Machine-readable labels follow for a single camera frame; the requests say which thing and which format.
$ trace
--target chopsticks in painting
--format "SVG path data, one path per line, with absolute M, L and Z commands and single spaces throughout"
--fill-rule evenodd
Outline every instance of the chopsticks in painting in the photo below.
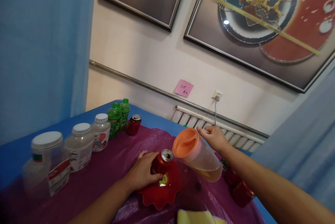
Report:
M 237 13 L 239 13 L 239 14 L 247 17 L 247 18 L 249 18 L 250 20 L 252 20 L 254 22 L 257 22 L 258 24 L 262 25 L 265 28 L 275 31 L 280 36 L 288 39 L 289 41 L 292 41 L 293 43 L 299 45 L 300 47 L 303 47 L 303 48 L 307 49 L 308 51 L 310 51 L 310 52 L 312 52 L 312 53 L 314 53 L 316 55 L 319 55 L 319 56 L 321 55 L 320 51 L 312 48 L 311 46 L 308 46 L 307 44 L 299 41 L 298 39 L 292 37 L 291 35 L 289 35 L 289 34 L 283 32 L 283 31 L 281 31 L 281 30 L 279 30 L 279 29 L 277 29 L 277 28 L 275 28 L 275 27 L 273 27 L 273 26 L 271 26 L 271 25 L 263 22 L 262 20 L 260 20 L 260 19 L 256 18 L 255 16 L 247 13 L 246 11 L 243 11 L 243 10 L 237 8 L 236 6 L 234 6 L 234 5 L 226 2 L 224 0 L 215 0 L 215 1 L 218 2 L 218 3 L 220 3 L 220 4 L 222 4 L 222 5 L 224 5 L 224 6 L 226 6 L 227 8 L 230 8 L 233 11 L 235 11 L 235 12 L 237 12 Z

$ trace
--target white wall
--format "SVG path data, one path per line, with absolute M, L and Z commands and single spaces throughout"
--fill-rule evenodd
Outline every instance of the white wall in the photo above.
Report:
M 298 94 L 221 56 L 183 40 L 196 0 L 183 0 L 169 33 L 103 0 L 95 0 L 90 58 L 173 93 L 180 78 L 194 84 L 188 100 L 272 134 L 330 71 L 306 94 Z M 130 103 L 171 119 L 169 98 L 90 67 L 87 110 L 127 97 Z

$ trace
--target plastic bag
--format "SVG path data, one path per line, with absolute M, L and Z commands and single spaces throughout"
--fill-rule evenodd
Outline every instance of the plastic bag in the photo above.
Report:
M 141 151 L 171 150 L 174 139 L 161 129 L 142 126 L 135 136 L 119 132 L 102 152 L 92 153 L 84 169 L 70 174 L 68 184 L 46 202 L 31 202 L 21 181 L 7 187 L 1 193 L 3 214 L 9 223 L 66 223 L 122 178 Z M 142 196 L 134 192 L 119 209 L 113 223 L 175 223 L 179 209 L 209 210 L 230 224 L 264 223 L 253 202 L 244 209 L 236 205 L 222 177 L 216 183 L 209 183 L 175 160 L 181 175 L 181 191 L 176 194 L 174 204 L 157 211 L 153 205 L 144 206 Z

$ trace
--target white bottle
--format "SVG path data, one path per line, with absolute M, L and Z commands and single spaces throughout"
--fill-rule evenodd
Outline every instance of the white bottle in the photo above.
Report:
M 34 137 L 31 150 L 32 158 L 22 168 L 24 189 L 30 198 L 45 200 L 69 179 L 70 163 L 63 150 L 62 133 L 49 131 Z M 55 178 L 53 170 L 57 168 L 60 175 Z
M 64 148 L 71 158 L 71 172 L 77 172 L 84 168 L 91 160 L 94 133 L 88 123 L 76 124 L 72 134 L 67 137 Z
M 91 125 L 91 131 L 94 132 L 93 152 L 102 151 L 108 144 L 109 131 L 111 123 L 108 122 L 108 115 L 101 113 L 95 116 L 95 121 Z

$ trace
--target white lid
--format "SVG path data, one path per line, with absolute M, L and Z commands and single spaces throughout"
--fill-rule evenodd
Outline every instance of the white lid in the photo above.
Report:
M 80 123 L 80 124 L 76 124 L 72 128 L 72 133 L 73 134 L 84 134 L 84 133 L 88 133 L 90 129 L 91 129 L 91 125 L 89 123 Z
M 100 113 L 95 116 L 95 121 L 97 123 L 104 123 L 104 122 L 107 122 L 107 120 L 108 120 L 108 115 L 105 113 Z
M 62 140 L 63 136 L 59 131 L 45 132 L 32 139 L 31 148 L 37 150 L 50 149 L 62 142 Z

